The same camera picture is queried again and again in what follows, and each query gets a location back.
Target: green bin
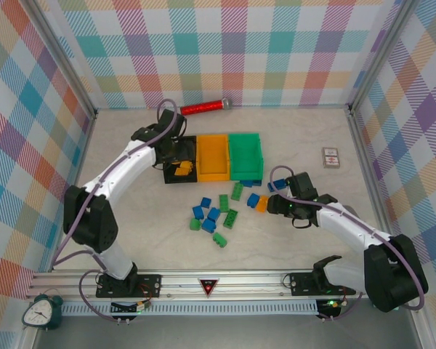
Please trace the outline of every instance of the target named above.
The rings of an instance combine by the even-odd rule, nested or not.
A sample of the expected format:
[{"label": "green bin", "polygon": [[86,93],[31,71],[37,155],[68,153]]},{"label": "green bin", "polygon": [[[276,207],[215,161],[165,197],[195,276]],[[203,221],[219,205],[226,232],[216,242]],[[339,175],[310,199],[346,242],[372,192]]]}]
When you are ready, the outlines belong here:
[{"label": "green bin", "polygon": [[231,180],[262,180],[263,156],[258,133],[233,133],[230,144]]}]

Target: red cylinder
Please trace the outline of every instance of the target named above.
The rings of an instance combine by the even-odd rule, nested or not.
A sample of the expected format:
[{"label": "red cylinder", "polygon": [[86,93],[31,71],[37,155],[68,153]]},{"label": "red cylinder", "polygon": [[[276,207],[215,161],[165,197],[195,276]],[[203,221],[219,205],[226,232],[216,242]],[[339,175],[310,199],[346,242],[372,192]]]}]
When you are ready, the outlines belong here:
[{"label": "red cylinder", "polygon": [[181,107],[182,115],[190,115],[197,113],[204,113],[206,111],[218,111],[219,109],[231,109],[232,103],[227,98],[222,100],[214,100],[213,102],[201,103],[196,105],[186,105]]}]

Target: warning triangle sticker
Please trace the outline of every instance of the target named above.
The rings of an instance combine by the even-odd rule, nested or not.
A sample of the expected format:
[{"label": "warning triangle sticker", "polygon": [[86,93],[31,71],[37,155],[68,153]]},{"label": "warning triangle sticker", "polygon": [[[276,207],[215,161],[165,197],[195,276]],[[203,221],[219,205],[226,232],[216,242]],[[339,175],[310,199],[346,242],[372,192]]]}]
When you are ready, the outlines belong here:
[{"label": "warning triangle sticker", "polygon": [[215,286],[218,284],[218,280],[218,278],[215,280],[204,280],[202,278],[199,279],[199,282],[202,285],[202,289],[207,297],[210,297],[210,294],[213,292]]}]

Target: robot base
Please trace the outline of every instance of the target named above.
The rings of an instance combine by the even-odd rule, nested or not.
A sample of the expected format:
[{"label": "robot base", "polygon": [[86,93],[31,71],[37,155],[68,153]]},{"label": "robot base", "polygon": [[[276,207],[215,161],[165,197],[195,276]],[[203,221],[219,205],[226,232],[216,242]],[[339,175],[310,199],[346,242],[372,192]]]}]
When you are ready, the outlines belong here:
[{"label": "robot base", "polygon": [[356,293],[354,289],[333,285],[321,291],[315,282],[313,273],[290,273],[289,285],[293,296],[344,296],[344,290],[347,296],[353,296]]},{"label": "robot base", "polygon": [[96,298],[159,298],[161,290],[161,275],[137,274],[136,287],[130,292],[125,281],[117,280],[103,274],[97,280]]}]

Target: white table surface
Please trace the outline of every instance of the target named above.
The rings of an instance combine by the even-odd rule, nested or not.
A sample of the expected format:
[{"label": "white table surface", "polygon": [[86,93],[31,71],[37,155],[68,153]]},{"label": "white table surface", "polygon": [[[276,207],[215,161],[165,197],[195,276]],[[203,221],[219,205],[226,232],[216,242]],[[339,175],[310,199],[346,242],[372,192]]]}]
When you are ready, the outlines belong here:
[{"label": "white table surface", "polygon": [[[117,157],[140,127],[155,122],[154,110],[101,111],[95,124],[79,185],[96,177]],[[265,173],[262,187],[244,188],[241,201],[230,200],[239,212],[232,230],[217,232],[228,241],[220,249],[204,230],[189,229],[192,207],[203,196],[218,206],[219,194],[231,194],[234,182],[164,184],[155,169],[142,173],[114,207],[118,242],[139,269],[276,269],[311,268],[314,262],[350,249],[321,228],[297,230],[283,216],[259,213],[246,206],[251,193],[269,195],[270,170],[285,164],[295,172],[309,173],[318,193],[330,193],[352,206],[359,216],[376,226],[354,144],[341,109],[236,108],[188,117],[187,135],[258,132],[262,141]],[[340,169],[324,169],[322,147],[339,149]],[[288,172],[276,178],[288,177]],[[72,241],[65,256],[81,249]],[[95,267],[82,255],[60,269]]]}]

